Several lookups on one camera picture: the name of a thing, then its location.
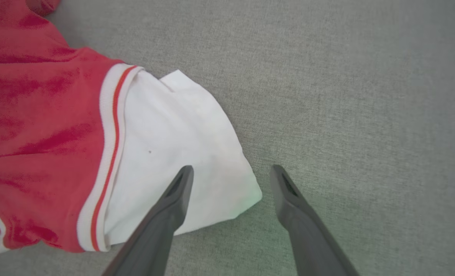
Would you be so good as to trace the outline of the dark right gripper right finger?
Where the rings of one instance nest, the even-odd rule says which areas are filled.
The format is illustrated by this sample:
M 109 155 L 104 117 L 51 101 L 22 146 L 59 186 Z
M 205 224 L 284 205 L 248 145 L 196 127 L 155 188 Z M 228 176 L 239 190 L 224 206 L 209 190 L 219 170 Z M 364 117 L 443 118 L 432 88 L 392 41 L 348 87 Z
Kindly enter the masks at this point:
M 290 236 L 299 276 L 358 276 L 315 210 L 280 165 L 273 165 L 270 183 L 275 213 Z

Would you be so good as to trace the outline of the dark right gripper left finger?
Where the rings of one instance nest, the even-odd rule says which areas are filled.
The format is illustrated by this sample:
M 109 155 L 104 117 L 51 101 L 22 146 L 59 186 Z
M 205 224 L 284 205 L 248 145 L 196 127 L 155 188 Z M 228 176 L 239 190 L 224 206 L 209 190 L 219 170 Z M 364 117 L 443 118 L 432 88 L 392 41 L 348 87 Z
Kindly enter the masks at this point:
M 175 231 L 184 223 L 194 179 L 182 167 L 156 204 L 139 223 L 104 276 L 163 276 Z

